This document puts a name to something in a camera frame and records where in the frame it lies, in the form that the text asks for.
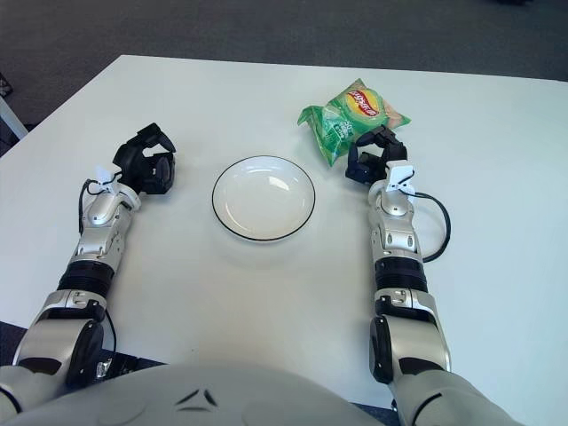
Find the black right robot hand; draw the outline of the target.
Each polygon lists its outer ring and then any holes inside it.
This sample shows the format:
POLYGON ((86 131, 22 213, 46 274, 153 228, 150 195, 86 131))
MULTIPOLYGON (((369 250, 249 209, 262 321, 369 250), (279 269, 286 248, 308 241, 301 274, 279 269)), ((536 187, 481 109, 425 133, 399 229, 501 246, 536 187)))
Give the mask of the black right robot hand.
POLYGON ((396 134, 380 125, 361 135, 349 148, 345 176, 364 185, 372 185, 387 178, 388 162, 406 161, 407 150, 396 134), (376 145, 382 149, 380 156, 363 152, 359 148, 376 145))

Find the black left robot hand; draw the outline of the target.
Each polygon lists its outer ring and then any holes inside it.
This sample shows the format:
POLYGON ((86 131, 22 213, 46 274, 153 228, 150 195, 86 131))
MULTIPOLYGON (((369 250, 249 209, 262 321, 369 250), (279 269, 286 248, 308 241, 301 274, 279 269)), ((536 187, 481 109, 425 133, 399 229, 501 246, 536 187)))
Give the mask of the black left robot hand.
POLYGON ((176 148, 155 123, 137 132, 117 150, 113 164, 121 170, 119 183, 136 194, 165 194, 175 179, 176 148))

